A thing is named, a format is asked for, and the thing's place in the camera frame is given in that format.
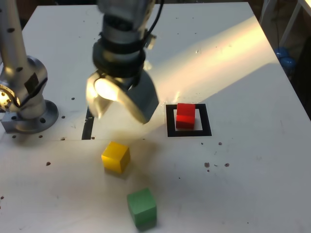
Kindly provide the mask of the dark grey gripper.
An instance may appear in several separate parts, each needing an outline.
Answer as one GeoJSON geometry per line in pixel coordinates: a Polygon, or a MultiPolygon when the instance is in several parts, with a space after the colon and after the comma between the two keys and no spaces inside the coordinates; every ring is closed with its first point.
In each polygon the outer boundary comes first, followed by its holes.
{"type": "Polygon", "coordinates": [[[102,118],[113,102],[123,105],[140,123],[146,124],[154,114],[159,101],[154,83],[143,70],[131,77],[115,77],[96,70],[86,83],[86,101],[92,115],[102,118]]]}

